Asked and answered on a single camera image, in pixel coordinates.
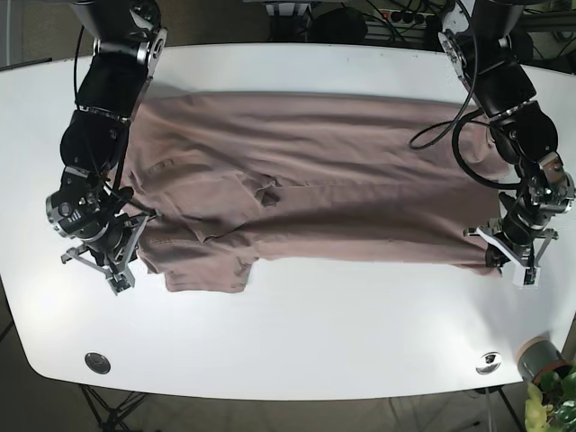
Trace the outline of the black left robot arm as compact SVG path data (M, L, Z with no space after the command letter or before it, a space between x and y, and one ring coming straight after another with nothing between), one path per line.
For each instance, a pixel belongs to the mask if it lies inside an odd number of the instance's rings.
M488 268L515 267L514 283L535 287L540 260L558 234L551 219L568 212L575 182L558 153L558 133L541 110L536 90L513 52L509 35L521 18L525 1L448 1L441 15L439 43L468 91L458 114L445 122L457 165L476 183L495 189L505 214L464 235L488 245ZM514 167L517 182L489 180L465 162L462 129L478 117L494 138L500 157Z

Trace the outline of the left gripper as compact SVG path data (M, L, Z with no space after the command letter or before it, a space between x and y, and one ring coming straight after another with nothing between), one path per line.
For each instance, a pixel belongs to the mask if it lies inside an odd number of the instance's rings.
M479 237L488 244L486 266L501 269L511 263L514 285L533 288L539 284L540 260L545 250L559 238L548 224L554 216L572 208L575 183L556 153L546 155L520 174L522 180L515 196L499 194L505 214L465 229L463 234Z

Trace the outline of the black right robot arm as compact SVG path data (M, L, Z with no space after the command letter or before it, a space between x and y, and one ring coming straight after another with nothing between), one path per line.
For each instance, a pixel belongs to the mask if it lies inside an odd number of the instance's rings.
M129 264L156 212L134 202L122 185L130 128L167 41L155 1L74 1L82 32L94 37L84 80L73 82L74 110L60 142L64 170L46 200L46 216L65 239L80 244L76 260L104 275L114 293L134 287Z

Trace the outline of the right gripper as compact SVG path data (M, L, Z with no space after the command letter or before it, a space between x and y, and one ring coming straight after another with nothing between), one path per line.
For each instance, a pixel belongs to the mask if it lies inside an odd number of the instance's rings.
M106 190L106 183L93 173L65 171L60 188L46 200L46 215L52 228L65 239L80 244L69 248L61 263L77 261L103 274L116 294L136 285L130 263L137 258L138 242L155 211L137 207L129 215L123 207L131 203L129 187Z

